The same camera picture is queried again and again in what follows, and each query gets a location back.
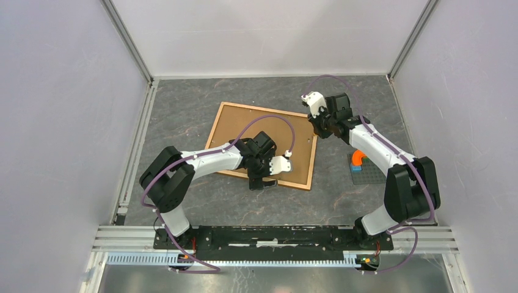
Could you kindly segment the grey studded baseplate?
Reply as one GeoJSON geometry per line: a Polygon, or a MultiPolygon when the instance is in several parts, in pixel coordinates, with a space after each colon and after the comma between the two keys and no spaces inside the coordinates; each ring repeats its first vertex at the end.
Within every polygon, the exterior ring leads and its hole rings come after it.
{"type": "MultiPolygon", "coordinates": [[[[352,154],[348,154],[349,168],[352,154]]],[[[354,185],[385,184],[385,175],[371,160],[363,163],[362,168],[363,170],[359,173],[353,173],[350,168],[351,179],[354,185]]]]}

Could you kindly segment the aluminium rail frame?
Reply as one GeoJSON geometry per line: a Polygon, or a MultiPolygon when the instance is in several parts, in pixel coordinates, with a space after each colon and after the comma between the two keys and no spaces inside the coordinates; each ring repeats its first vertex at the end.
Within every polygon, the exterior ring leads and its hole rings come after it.
{"type": "Polygon", "coordinates": [[[431,158],[382,146],[356,106],[315,134],[300,95],[270,82],[254,106],[175,109],[208,137],[142,150],[133,197],[152,225],[100,227],[81,291],[468,292],[422,192],[443,205],[431,158]]]}

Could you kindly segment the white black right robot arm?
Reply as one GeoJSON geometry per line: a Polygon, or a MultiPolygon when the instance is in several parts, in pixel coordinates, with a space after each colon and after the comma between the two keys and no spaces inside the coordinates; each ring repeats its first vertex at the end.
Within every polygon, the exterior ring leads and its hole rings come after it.
{"type": "Polygon", "coordinates": [[[354,115],[347,94],[325,97],[310,92],[301,98],[310,113],[315,134],[325,139],[334,135],[361,151],[384,174],[382,205],[354,224],[353,242],[368,249],[378,234],[412,222],[427,214],[434,218],[440,207],[436,167],[428,157],[416,157],[386,139],[363,115],[354,115]]]}

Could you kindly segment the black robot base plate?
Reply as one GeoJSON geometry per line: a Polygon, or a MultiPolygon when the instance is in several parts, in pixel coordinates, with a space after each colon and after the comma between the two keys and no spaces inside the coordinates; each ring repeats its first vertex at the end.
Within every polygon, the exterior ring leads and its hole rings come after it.
{"type": "Polygon", "coordinates": [[[155,231],[155,250],[192,250],[202,261],[334,261],[345,251],[392,251],[387,233],[362,236],[350,226],[199,226],[172,241],[155,231]]]}

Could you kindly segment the orange curved brick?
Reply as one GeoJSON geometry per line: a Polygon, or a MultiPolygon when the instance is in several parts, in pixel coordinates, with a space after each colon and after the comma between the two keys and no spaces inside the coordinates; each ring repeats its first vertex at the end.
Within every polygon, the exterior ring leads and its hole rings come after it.
{"type": "Polygon", "coordinates": [[[367,155],[364,152],[355,150],[351,156],[351,164],[355,167],[361,167],[365,158],[367,158],[367,155]]]}

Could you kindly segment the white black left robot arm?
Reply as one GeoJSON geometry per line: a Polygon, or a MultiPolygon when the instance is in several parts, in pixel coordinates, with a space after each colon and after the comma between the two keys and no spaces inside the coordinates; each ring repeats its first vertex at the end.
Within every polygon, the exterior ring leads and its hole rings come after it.
{"type": "Polygon", "coordinates": [[[170,243],[182,249],[192,241],[191,224],[181,204],[194,180],[224,170],[244,169],[250,190],[276,186],[275,180],[265,181],[272,175],[276,149],[263,131],[253,138],[231,140],[203,151],[181,152],[174,146],[163,149],[140,176],[139,184],[169,229],[170,243]]]}

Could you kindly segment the wooden picture frame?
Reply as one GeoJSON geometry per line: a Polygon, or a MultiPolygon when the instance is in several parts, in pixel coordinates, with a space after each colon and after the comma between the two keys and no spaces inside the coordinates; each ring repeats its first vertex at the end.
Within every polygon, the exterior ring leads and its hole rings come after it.
{"type": "Polygon", "coordinates": [[[291,151],[292,167],[265,178],[276,180],[278,185],[310,190],[315,164],[318,136],[306,114],[222,102],[213,122],[205,148],[214,148],[238,137],[253,139],[260,147],[260,154],[282,156],[291,151]]]}

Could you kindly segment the blue toy brick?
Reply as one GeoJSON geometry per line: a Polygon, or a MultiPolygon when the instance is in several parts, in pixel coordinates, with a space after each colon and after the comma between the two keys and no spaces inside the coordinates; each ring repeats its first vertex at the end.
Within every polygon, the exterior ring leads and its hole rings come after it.
{"type": "Polygon", "coordinates": [[[354,164],[351,164],[351,165],[350,165],[350,168],[351,168],[351,171],[352,171],[353,173],[359,173],[359,172],[361,172],[361,171],[363,170],[362,165],[354,165],[354,164]]]}

